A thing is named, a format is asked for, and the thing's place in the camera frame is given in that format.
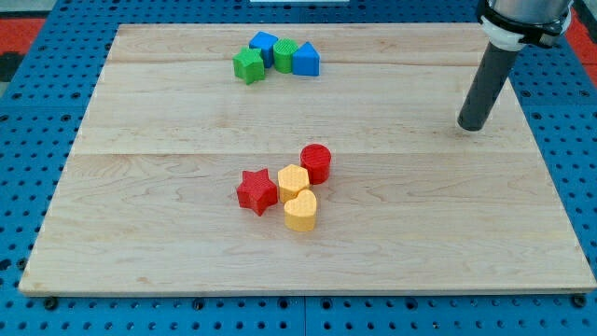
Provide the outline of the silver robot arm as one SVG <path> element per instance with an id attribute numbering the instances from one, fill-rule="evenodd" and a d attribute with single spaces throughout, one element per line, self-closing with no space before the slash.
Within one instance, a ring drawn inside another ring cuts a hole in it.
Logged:
<path id="1" fill-rule="evenodd" d="M 479 0 L 476 15 L 490 43 L 505 51 L 549 49 L 572 21 L 573 0 Z"/>

